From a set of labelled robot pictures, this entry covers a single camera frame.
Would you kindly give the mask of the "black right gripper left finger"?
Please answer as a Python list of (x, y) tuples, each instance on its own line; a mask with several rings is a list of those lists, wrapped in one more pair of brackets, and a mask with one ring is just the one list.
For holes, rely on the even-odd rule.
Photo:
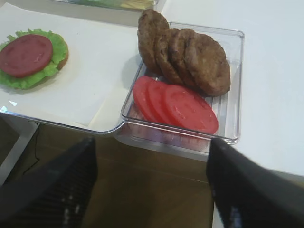
[(0, 188), (2, 228), (79, 228), (97, 179), (94, 138)]

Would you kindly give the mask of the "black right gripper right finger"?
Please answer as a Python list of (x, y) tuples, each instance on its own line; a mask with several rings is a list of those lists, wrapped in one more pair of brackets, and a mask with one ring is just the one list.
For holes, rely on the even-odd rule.
[(302, 228), (304, 189), (213, 138), (206, 175), (223, 227)]

